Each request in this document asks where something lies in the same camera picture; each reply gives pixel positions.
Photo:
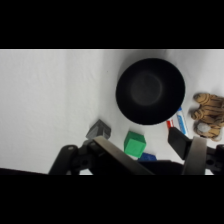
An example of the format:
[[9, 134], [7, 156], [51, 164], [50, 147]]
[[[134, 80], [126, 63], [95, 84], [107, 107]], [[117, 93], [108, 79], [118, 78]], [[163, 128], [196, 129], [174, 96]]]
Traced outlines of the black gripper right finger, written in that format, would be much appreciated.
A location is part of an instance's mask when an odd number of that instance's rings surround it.
[[203, 175], [206, 169], [224, 175], [224, 144], [208, 147], [206, 138], [189, 139], [175, 127], [169, 129], [168, 143], [184, 161], [183, 175]]

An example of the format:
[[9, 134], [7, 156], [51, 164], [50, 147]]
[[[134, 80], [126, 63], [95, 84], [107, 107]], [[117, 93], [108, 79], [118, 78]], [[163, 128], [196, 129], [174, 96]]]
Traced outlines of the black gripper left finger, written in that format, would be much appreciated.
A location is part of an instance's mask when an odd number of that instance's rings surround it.
[[102, 136], [84, 141], [81, 147], [62, 147], [49, 174], [79, 175], [83, 170], [93, 175], [153, 175]]

